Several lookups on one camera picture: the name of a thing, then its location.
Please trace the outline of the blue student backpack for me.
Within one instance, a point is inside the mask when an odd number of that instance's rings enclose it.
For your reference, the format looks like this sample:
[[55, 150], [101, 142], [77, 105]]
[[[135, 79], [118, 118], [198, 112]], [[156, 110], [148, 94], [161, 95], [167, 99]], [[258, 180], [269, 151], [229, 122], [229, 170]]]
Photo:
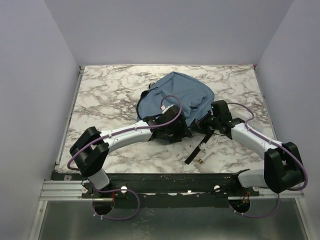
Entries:
[[161, 114], [160, 107], [175, 105], [182, 108], [190, 132], [199, 131], [197, 122], [212, 112], [215, 93], [201, 81], [179, 72], [171, 72], [149, 85], [136, 105], [137, 120]]

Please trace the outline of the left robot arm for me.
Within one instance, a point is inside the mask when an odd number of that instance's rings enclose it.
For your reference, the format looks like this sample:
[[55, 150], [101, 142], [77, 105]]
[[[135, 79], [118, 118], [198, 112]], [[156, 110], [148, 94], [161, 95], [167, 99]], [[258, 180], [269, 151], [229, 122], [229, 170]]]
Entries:
[[120, 148], [154, 139], [169, 143], [190, 138], [184, 113], [176, 105], [170, 105], [162, 113], [146, 116], [135, 124], [116, 130], [99, 131], [89, 127], [70, 148], [69, 153], [82, 177], [93, 184], [93, 191], [101, 198], [111, 191], [110, 180], [103, 169], [109, 153]]

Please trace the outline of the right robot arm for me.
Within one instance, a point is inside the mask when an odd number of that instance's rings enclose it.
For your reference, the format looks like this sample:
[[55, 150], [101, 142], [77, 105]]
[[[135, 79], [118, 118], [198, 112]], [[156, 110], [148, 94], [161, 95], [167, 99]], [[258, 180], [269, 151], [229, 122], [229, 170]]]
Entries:
[[263, 135], [249, 125], [249, 121], [234, 118], [229, 103], [218, 100], [211, 103], [209, 111], [197, 124], [198, 131], [210, 137], [214, 131], [237, 141], [263, 159], [263, 169], [243, 170], [230, 183], [230, 191], [241, 196], [248, 188], [267, 188], [279, 194], [283, 191], [301, 191], [308, 185], [308, 174], [302, 163], [298, 147], [282, 143]]

